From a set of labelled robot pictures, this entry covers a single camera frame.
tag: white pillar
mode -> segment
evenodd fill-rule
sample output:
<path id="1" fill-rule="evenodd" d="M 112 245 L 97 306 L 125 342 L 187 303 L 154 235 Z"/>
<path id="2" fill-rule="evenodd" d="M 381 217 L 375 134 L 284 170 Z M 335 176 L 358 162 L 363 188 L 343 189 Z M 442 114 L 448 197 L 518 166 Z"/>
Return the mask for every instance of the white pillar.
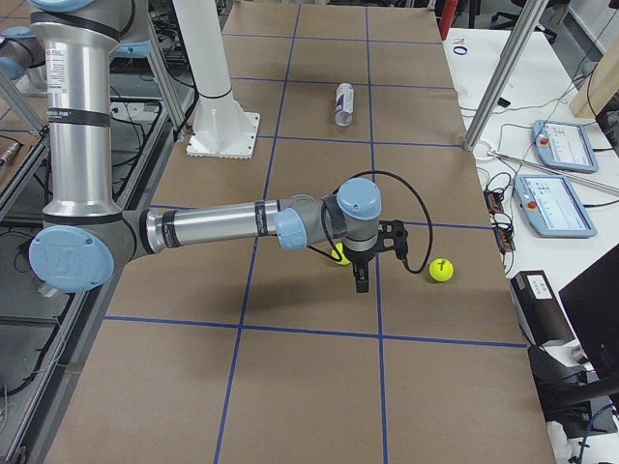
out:
<path id="1" fill-rule="evenodd" d="M 260 115 L 234 100 L 215 0 L 173 0 L 200 93 L 187 152 L 197 157 L 251 158 Z"/>

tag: white can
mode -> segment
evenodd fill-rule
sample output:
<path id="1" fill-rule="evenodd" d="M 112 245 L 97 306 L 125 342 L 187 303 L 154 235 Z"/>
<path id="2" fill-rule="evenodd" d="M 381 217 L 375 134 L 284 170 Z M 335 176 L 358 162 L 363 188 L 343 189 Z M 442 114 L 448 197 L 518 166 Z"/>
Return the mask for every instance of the white can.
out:
<path id="1" fill-rule="evenodd" d="M 350 84 L 340 84 L 336 92 L 336 124 L 350 126 L 352 123 L 353 100 L 355 91 Z"/>

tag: blue joint cap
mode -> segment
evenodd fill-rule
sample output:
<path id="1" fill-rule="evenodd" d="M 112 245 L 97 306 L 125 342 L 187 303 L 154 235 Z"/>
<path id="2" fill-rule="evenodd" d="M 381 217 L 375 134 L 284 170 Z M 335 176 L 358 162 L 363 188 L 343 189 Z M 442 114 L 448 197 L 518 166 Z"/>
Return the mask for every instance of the blue joint cap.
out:
<path id="1" fill-rule="evenodd" d="M 34 39 L 37 37 L 32 29 L 26 26 L 8 27 L 0 34 L 7 39 Z"/>
<path id="2" fill-rule="evenodd" d="M 39 278 L 63 292 L 85 292 L 106 283 L 114 272 L 107 246 L 91 232 L 54 225 L 30 245 L 30 265 Z"/>
<path id="3" fill-rule="evenodd" d="M 380 216 L 380 189 L 374 182 L 358 177 L 344 182 L 338 191 L 338 205 L 347 216 L 374 220 Z"/>
<path id="4" fill-rule="evenodd" d="M 111 58 L 146 58 L 151 51 L 151 41 L 121 43 L 112 51 Z"/>
<path id="5" fill-rule="evenodd" d="M 286 208 L 275 215 L 275 230 L 281 247 L 287 251 L 302 249 L 308 245 L 306 226 L 299 213 L 292 208 Z"/>
<path id="6" fill-rule="evenodd" d="M 0 70 L 2 70 L 10 80 L 19 79 L 26 74 L 26 70 L 19 63 L 5 57 L 0 57 Z"/>
<path id="7" fill-rule="evenodd" d="M 86 8 L 95 0 L 29 0 L 35 7 L 45 12 L 71 13 Z"/>

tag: blue cable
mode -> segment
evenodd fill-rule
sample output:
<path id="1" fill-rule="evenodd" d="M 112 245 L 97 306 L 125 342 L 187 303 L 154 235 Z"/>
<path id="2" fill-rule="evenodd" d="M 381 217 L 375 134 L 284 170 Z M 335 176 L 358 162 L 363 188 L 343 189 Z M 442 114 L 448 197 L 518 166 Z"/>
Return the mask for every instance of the blue cable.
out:
<path id="1" fill-rule="evenodd" d="M 587 445 L 587 438 L 589 437 L 589 434 L 591 433 L 591 430 L 593 429 L 593 423 L 596 421 L 598 416 L 600 416 L 606 409 L 610 409 L 610 408 L 612 408 L 612 403 L 606 404 L 600 411 L 594 414 L 593 417 L 589 420 L 589 423 L 587 423 L 587 429 L 585 430 L 584 435 L 582 437 L 582 442 L 580 442 L 580 454 L 578 455 L 576 464 L 582 464 L 582 456 L 584 454 L 584 449 Z"/>

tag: red object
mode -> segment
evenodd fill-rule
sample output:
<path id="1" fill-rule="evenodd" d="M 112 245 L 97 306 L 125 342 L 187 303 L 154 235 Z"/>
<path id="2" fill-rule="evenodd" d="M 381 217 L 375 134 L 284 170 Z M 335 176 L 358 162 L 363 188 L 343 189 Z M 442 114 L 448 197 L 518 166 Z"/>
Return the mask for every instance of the red object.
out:
<path id="1" fill-rule="evenodd" d="M 441 33 L 441 41 L 447 39 L 449 28 L 452 27 L 454 16 L 456 15 L 457 0 L 447 0 L 443 7 L 441 22 L 438 24 L 438 31 Z"/>

